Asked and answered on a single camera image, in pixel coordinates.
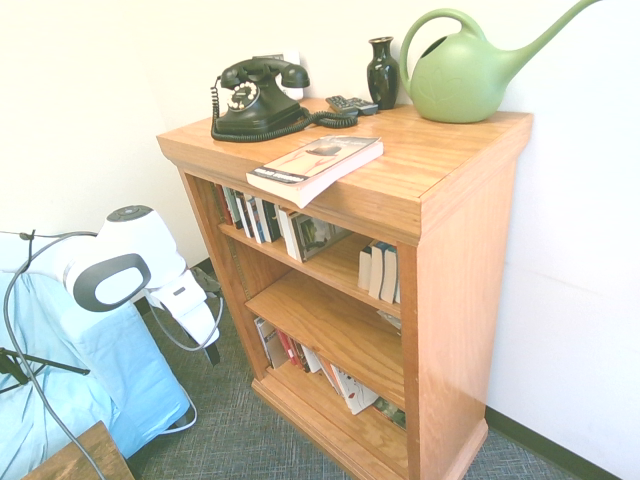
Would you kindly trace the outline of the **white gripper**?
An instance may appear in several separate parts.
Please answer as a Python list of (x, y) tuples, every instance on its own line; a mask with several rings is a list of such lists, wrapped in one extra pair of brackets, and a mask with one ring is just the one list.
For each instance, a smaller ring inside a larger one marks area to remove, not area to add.
[(215, 315), (211, 311), (207, 304), (208, 292), (191, 272), (183, 272), (163, 287), (145, 288), (144, 295), (152, 307), (167, 311), (178, 322), (196, 342), (196, 349), (203, 349), (213, 367), (220, 363), (215, 342), (220, 336), (221, 312)]

